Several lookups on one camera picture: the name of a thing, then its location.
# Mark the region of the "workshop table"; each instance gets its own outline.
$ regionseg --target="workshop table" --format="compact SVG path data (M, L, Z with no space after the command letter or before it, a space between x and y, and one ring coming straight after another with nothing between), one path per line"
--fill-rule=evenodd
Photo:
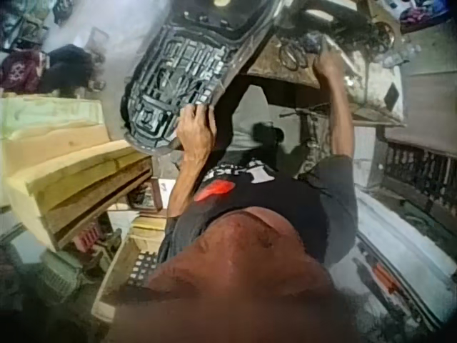
M319 89L319 82L312 71L313 59L316 55L307 54L310 67L291 71L282 65L279 59L281 41L273 35L262 52L250 66L247 74L266 79L275 79L292 84ZM348 86L350 107L354 123L359 126L403 126L403 87L400 69L384 69L380 64L368 64L358 52L350 55L356 68L363 76Z

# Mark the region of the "black t-shirt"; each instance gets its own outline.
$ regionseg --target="black t-shirt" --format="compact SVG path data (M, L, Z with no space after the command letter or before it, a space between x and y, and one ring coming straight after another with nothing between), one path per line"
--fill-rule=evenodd
M221 215L246 207L263 207L295 227L306 252L327 267L353 246L357 204L352 160L332 156L303 181L284 176L257 159L245 166L222 163L210 170L194 201L179 217L167 221L159 262L176 256Z

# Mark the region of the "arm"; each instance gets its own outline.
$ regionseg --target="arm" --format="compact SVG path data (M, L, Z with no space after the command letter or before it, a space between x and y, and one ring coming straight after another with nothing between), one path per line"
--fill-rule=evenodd
M197 179L216 140L214 108L206 105L184 107L176 133L184 148L184 158L170 195L168 218L182 215L192 201Z
M314 70L322 86L330 92L332 152L353 158L354 127L344 86L341 57L336 52L325 51L316 59Z

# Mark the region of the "hand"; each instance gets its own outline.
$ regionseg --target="hand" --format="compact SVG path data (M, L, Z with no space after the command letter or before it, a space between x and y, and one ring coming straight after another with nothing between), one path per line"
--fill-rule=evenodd
M344 62L336 51L324 51L315 60L313 70L319 82L343 81Z
M184 159L205 163L216 141L214 107L187 105L181 110L176 134L184 148Z

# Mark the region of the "red graphic on shirt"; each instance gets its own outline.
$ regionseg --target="red graphic on shirt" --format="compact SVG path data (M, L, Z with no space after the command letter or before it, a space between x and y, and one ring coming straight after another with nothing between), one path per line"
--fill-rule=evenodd
M225 180L216 180L211 182L208 186L206 186L198 194L196 194L194 200L196 202L201 202L214 194L220 195L229 193L233 188L235 188L235 184L233 182Z

